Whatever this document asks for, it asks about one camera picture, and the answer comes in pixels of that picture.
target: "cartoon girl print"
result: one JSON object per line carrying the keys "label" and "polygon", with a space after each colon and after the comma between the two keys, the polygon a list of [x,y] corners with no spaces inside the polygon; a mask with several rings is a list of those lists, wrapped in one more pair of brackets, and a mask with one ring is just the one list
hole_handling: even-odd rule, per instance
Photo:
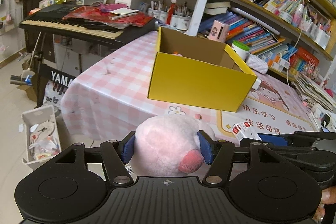
{"label": "cartoon girl print", "polygon": [[281,98],[279,92],[268,82],[262,81],[258,90],[252,91],[252,95],[266,105],[275,107],[279,110],[289,110],[285,101]]}

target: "pig figurine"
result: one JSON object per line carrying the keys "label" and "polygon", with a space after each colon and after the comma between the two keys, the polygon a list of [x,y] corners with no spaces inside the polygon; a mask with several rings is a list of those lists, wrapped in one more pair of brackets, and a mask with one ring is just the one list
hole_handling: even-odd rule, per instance
{"label": "pig figurine", "polygon": [[138,176],[178,177],[194,173],[204,163],[199,130],[215,138],[207,123],[189,116],[173,114],[147,119],[135,131],[132,169]]}

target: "floor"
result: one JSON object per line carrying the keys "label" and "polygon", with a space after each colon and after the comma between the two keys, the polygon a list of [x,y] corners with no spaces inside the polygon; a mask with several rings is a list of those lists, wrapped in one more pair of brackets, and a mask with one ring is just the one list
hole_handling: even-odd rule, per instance
{"label": "floor", "polygon": [[[21,64],[22,61],[15,60],[0,69],[0,224],[19,224],[22,221],[14,201],[14,190],[19,181],[32,171],[22,163],[26,152],[25,137],[19,133],[19,125],[22,124],[22,112],[33,109],[36,103],[29,100],[23,90],[9,83],[11,75],[22,72]],[[63,149],[75,142],[83,142],[85,147],[101,143],[83,135],[69,137],[62,124],[58,125],[58,131]],[[98,164],[90,165],[89,169],[104,176]]]}

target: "human hand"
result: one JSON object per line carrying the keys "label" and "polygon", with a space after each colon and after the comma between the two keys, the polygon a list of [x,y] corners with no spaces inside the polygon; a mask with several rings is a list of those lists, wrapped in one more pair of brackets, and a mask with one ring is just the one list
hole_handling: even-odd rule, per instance
{"label": "human hand", "polygon": [[324,209],[325,204],[334,204],[336,203],[336,186],[327,188],[322,191],[322,198],[319,207],[316,210],[316,213],[313,217],[313,220],[316,223],[321,223],[326,211]]}

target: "yellow cardboard box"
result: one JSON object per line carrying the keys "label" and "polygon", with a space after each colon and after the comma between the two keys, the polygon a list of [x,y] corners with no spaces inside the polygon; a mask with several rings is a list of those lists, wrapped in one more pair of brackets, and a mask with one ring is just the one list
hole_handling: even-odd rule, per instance
{"label": "yellow cardboard box", "polygon": [[148,98],[236,112],[256,78],[229,45],[160,28]]}

